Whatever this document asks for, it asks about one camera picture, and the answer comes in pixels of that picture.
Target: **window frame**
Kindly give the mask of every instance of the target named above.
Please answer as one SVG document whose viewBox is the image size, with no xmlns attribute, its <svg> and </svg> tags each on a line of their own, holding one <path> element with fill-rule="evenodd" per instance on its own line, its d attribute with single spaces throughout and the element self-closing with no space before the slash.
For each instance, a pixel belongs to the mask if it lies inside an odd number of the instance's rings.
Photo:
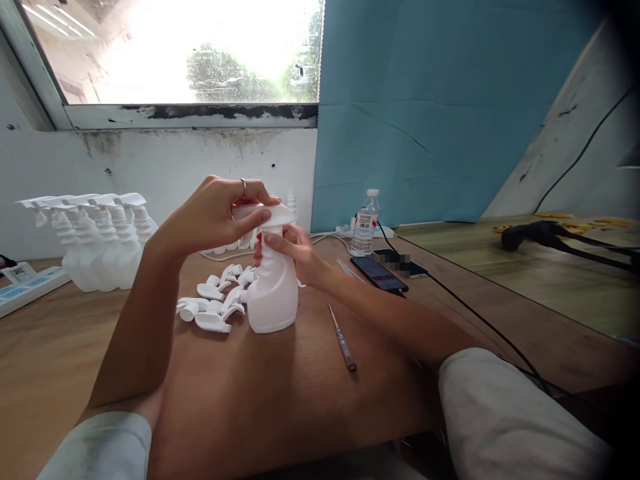
<svg viewBox="0 0 640 480">
<path fill-rule="evenodd" d="M 0 0 L 0 29 L 54 130 L 317 128 L 318 102 L 71 105 L 19 0 Z"/>
</svg>

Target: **phone screen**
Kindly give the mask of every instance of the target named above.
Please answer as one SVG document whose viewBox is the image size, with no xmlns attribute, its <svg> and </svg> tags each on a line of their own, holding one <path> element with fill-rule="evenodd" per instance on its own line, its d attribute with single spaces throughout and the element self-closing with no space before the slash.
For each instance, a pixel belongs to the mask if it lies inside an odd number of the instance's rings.
<svg viewBox="0 0 640 480">
<path fill-rule="evenodd" d="M 376 261 L 389 265 L 404 278 L 415 279 L 429 274 L 429 270 L 411 261 L 408 255 L 400 255 L 391 249 L 376 250 L 373 253 Z"/>
<path fill-rule="evenodd" d="M 372 284 L 385 291 L 407 291 L 409 287 L 402 283 L 398 277 L 380 265 L 371 257 L 352 258 L 351 262 L 358 267 L 364 276 Z"/>
</svg>

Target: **ring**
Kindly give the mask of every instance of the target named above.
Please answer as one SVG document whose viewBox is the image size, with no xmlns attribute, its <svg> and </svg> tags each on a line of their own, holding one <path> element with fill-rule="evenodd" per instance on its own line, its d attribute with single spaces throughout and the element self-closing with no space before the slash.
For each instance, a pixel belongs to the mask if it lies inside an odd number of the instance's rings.
<svg viewBox="0 0 640 480">
<path fill-rule="evenodd" d="M 247 196 L 247 182 L 244 179 L 240 179 L 240 181 L 242 182 L 242 186 L 245 189 L 245 192 L 242 194 L 242 197 L 241 197 L 241 199 L 243 199 Z"/>
</svg>

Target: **bottle label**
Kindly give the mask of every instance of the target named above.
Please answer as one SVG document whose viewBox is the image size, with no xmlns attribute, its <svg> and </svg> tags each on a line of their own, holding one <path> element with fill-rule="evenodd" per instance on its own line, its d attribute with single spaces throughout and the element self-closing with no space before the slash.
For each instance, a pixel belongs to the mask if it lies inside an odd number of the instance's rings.
<svg viewBox="0 0 640 480">
<path fill-rule="evenodd" d="M 377 224 L 378 224 L 377 215 L 369 215 L 367 213 L 358 213 L 358 216 L 355 219 L 356 228 L 366 228 L 366 229 L 374 230 Z"/>
</svg>

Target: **blue backdrop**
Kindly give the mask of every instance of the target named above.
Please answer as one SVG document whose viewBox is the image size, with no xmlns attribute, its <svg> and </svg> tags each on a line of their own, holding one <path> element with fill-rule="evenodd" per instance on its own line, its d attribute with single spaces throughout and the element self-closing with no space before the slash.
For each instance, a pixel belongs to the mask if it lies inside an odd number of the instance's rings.
<svg viewBox="0 0 640 480">
<path fill-rule="evenodd" d="M 312 231 L 476 221 L 602 20 L 588 0 L 327 0 Z"/>
</svg>

